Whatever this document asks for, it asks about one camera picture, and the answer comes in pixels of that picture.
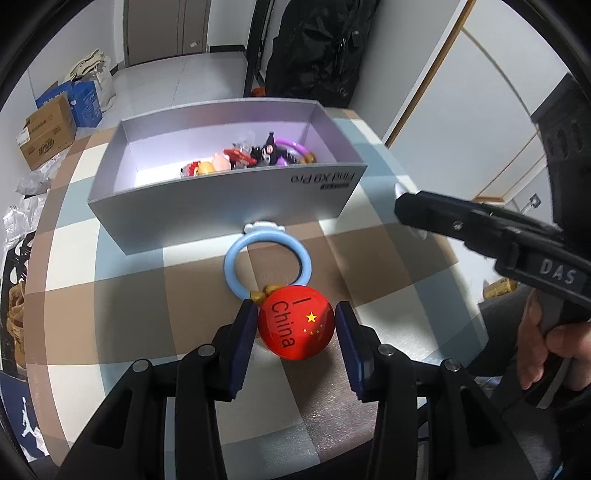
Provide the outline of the person's right hand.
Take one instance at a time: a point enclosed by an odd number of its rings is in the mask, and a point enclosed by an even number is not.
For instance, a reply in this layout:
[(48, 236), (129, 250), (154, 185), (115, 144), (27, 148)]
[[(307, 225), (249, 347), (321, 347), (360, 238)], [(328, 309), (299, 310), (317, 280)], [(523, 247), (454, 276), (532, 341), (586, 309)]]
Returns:
[(550, 353), (572, 360), (567, 384), (574, 391), (590, 385), (590, 323), (565, 324), (543, 335), (542, 305), (536, 290), (528, 296), (517, 337), (517, 376), (523, 390), (541, 380)]

